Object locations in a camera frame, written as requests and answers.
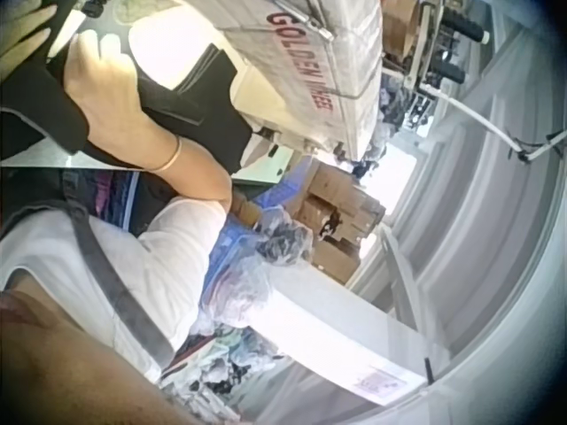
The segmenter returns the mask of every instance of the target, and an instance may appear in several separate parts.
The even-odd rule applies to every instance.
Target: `gray strap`
[[[0,240],[20,220],[41,210],[64,211],[71,222],[77,243],[85,263],[95,277],[100,289],[113,306],[120,320],[126,325],[134,338],[150,354],[150,356],[164,369],[174,358],[175,352],[169,341],[139,305],[132,293],[116,273],[112,263],[106,257],[97,237],[89,223],[89,213],[86,208],[76,200],[77,175],[73,172],[64,172],[64,193],[67,201],[49,200],[27,205],[14,214],[0,232]]]

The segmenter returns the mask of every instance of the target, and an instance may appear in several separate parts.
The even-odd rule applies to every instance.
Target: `white shirt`
[[[197,319],[209,253],[226,213],[216,202],[177,198],[135,238],[91,217],[90,225],[116,272],[174,350]],[[27,270],[88,334],[114,348],[150,381],[159,366],[117,317],[85,264],[64,212],[36,213],[0,242],[0,290]]]

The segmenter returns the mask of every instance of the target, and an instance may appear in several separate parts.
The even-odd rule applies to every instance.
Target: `hand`
[[[0,82],[49,37],[50,30],[45,28],[20,41],[55,15],[56,5],[38,11],[41,5],[41,0],[4,0],[0,6]]]
[[[148,168],[165,164],[167,155],[175,152],[175,139],[171,136],[174,145],[164,158],[137,157],[147,152],[144,143],[159,130],[142,111],[136,67],[128,55],[120,52],[118,36],[106,35],[100,47],[92,30],[75,37],[69,46],[64,85],[85,114],[89,140],[99,149]]]

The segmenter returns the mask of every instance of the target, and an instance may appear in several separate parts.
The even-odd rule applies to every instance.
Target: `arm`
[[[175,154],[173,134],[142,111],[136,68],[120,53],[120,39],[86,31],[70,48],[65,70],[67,94],[89,121],[89,139],[115,158],[145,170],[164,166]],[[160,173],[181,196],[218,201],[230,208],[231,179],[213,156],[198,144],[182,139],[179,158]]]

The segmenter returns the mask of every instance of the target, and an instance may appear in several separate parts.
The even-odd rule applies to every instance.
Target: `gold bracelet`
[[[181,149],[183,147],[183,141],[181,140],[181,137],[179,137],[179,135],[175,135],[175,139],[177,140],[177,149],[175,150],[174,156],[171,157],[171,159],[164,165],[161,166],[160,168],[155,168],[153,170],[147,170],[150,173],[163,173],[164,171],[168,170],[169,167],[171,167],[176,160],[179,158],[179,156],[181,155]]]

